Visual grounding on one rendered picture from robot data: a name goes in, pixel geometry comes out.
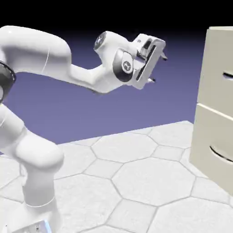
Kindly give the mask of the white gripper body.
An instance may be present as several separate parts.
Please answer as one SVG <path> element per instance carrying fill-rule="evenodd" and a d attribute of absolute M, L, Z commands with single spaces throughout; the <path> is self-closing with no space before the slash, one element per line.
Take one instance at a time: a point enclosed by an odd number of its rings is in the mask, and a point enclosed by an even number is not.
<path fill-rule="evenodd" d="M 139 69 L 136 76 L 134 87 L 141 90 L 148 83 L 148 78 L 151 77 L 153 69 L 161 57 L 166 46 L 166 42 L 159 38 L 148 38 L 138 52 L 138 57 L 144 60 L 144 65 Z"/>

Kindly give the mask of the cream drawer front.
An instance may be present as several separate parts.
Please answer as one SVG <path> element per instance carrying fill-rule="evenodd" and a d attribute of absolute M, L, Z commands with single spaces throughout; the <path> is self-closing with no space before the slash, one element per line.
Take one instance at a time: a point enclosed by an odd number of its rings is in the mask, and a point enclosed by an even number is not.
<path fill-rule="evenodd" d="M 198 90 L 198 103 L 233 117 L 233 26 L 207 29 Z"/>
<path fill-rule="evenodd" d="M 198 103 L 190 163 L 233 196 L 233 117 Z"/>

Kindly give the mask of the cream painted cabinet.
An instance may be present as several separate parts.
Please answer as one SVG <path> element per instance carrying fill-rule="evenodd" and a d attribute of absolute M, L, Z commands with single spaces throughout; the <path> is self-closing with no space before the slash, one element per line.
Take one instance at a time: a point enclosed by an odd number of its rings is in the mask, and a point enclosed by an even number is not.
<path fill-rule="evenodd" d="M 190 163 L 233 196 L 233 26 L 206 32 Z"/>

